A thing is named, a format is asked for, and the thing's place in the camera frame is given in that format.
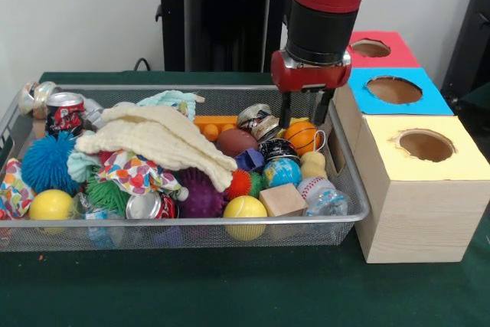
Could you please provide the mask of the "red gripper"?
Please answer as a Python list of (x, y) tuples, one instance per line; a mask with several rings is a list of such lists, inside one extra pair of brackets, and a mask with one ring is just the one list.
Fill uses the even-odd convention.
[(313, 122), (322, 125), (334, 90), (344, 86), (351, 74), (351, 55), (346, 51), (340, 62), (329, 66), (313, 66), (298, 62), (286, 51), (275, 51), (271, 58), (271, 75), (282, 93), (279, 125), (288, 128), (291, 120), (291, 93), (320, 89), (322, 96), (315, 108)]

